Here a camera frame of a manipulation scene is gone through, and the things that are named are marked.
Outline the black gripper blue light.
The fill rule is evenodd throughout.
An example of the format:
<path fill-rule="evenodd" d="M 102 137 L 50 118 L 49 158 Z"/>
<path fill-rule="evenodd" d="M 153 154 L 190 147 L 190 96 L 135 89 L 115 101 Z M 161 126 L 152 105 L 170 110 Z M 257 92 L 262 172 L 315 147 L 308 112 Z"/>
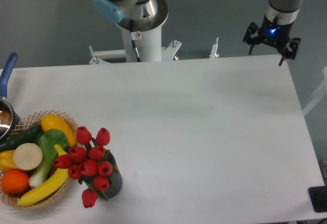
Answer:
<path fill-rule="evenodd" d="M 260 28 L 251 22 L 243 37 L 243 42 L 249 46 L 248 54 L 251 55 L 253 47 L 262 43 L 278 47 L 278 53 L 281 55 L 279 66 L 282 66 L 285 60 L 294 60 L 301 42 L 300 38 L 290 37 L 294 21 L 293 13 L 266 13 Z"/>

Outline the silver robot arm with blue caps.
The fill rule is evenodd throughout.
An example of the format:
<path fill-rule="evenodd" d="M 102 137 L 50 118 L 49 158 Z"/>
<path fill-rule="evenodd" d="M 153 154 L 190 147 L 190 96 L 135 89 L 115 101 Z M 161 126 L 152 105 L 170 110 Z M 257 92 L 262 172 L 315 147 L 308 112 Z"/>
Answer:
<path fill-rule="evenodd" d="M 264 44 L 277 50 L 281 59 L 279 66 L 285 60 L 296 58 L 300 38 L 291 38 L 289 34 L 297 18 L 303 0 L 269 0 L 261 26 L 251 22 L 243 37 L 243 42 L 249 47 L 249 54 L 254 46 Z"/>

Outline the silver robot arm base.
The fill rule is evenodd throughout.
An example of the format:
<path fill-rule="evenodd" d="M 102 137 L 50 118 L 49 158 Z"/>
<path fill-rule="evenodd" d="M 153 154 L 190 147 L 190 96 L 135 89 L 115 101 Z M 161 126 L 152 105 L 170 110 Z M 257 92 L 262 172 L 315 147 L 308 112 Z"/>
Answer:
<path fill-rule="evenodd" d="M 165 0 L 92 0 L 106 20 L 130 32 L 145 32 L 162 26 L 168 18 Z"/>

